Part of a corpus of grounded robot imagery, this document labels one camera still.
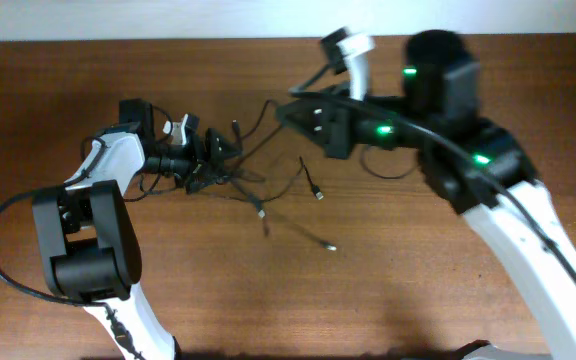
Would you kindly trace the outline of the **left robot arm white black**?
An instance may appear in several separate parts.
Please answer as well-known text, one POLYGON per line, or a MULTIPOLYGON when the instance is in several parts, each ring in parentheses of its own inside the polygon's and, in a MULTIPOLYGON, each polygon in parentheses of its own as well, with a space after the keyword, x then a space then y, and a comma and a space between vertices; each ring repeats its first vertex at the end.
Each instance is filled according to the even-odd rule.
POLYGON ((138 174, 171 177, 192 194, 227 179, 225 162, 242 152, 213 128, 198 132, 192 113, 155 134, 157 107, 119 103, 117 123, 97 132, 91 152, 63 186, 32 199, 47 287, 94 317, 126 359, 178 359, 176 338, 157 319, 140 280, 142 256, 124 197, 138 174))

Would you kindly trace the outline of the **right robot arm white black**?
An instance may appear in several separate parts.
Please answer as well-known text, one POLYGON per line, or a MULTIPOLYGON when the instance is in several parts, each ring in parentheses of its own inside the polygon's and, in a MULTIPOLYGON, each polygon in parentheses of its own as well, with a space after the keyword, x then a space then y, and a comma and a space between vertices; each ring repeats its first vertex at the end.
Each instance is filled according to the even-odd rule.
POLYGON ((479 112, 480 65, 452 31, 413 35, 403 95, 372 94, 373 39, 339 29, 320 42, 346 82, 294 86, 277 119, 346 159, 355 146, 413 149, 426 184, 486 243, 536 319, 550 359, 576 359, 576 249, 518 141, 479 112))

